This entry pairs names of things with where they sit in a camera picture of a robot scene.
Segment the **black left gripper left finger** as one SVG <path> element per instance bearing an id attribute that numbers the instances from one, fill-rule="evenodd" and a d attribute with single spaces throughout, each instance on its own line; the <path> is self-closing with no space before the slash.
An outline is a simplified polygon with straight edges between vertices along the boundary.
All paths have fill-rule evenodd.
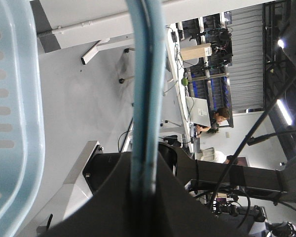
<path id="1" fill-rule="evenodd" d="M 94 155 L 84 170 L 91 175 L 87 183 L 93 191 L 93 197 L 43 236 L 132 236 L 130 159 L 130 152 Z"/>

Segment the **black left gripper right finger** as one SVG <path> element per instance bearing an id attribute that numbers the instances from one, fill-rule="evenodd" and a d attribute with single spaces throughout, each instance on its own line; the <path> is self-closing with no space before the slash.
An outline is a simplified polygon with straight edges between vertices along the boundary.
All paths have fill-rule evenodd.
<path id="1" fill-rule="evenodd" d="M 151 237 L 246 237 L 186 192 L 158 154 Z"/>

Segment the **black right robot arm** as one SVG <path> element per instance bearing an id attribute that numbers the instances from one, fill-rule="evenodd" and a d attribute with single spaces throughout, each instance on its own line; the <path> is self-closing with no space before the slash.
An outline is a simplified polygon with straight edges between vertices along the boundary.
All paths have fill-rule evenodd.
<path id="1" fill-rule="evenodd" d="M 191 159 L 182 148 L 160 142 L 158 150 L 179 182 L 190 189 L 213 190 L 227 164 Z M 251 198 L 296 203 L 296 157 L 284 170 L 232 165 L 220 188 L 241 186 Z"/>

